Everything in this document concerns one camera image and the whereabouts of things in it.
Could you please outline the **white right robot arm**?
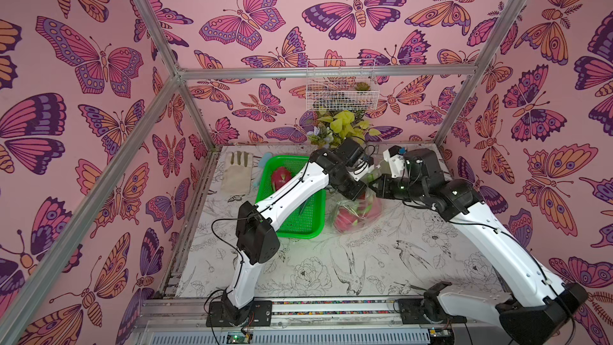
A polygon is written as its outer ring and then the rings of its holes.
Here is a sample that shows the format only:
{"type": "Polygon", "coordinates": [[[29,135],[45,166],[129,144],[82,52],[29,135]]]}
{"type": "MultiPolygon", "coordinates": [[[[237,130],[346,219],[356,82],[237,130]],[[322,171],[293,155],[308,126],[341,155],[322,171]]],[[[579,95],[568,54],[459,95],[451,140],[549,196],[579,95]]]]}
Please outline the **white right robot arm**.
{"type": "Polygon", "coordinates": [[[499,327],[518,344],[544,344],[564,325],[574,324],[587,291],[539,262],[469,182],[446,180],[434,151],[394,145],[382,160],[383,175],[370,183],[376,195],[437,213],[476,246],[509,289],[491,295],[440,282],[424,294],[434,315],[443,312],[499,327]]]}

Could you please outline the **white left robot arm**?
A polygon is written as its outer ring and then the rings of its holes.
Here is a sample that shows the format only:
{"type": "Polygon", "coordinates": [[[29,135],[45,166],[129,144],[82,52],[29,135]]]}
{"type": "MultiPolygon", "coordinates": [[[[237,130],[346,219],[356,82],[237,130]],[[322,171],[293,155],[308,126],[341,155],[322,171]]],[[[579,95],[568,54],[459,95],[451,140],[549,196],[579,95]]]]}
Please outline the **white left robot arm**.
{"type": "Polygon", "coordinates": [[[280,190],[262,201],[239,207],[233,248],[239,254],[234,276],[220,295],[220,317],[239,327],[251,318],[257,285],[264,265],[280,248],[277,231],[299,206],[328,186],[350,201],[367,190],[362,179],[374,169],[374,159],[348,138],[334,150],[321,148],[280,190]]]}

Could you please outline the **red dragon fruit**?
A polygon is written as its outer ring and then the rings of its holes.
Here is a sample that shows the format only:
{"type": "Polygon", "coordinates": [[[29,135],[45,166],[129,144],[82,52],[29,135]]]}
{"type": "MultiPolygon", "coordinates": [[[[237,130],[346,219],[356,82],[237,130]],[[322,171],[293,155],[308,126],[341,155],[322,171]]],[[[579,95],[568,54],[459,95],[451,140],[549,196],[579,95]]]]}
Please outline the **red dragon fruit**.
{"type": "Polygon", "coordinates": [[[283,166],[275,169],[271,174],[271,186],[273,191],[279,191],[292,179],[292,177],[291,171],[283,166]]]}

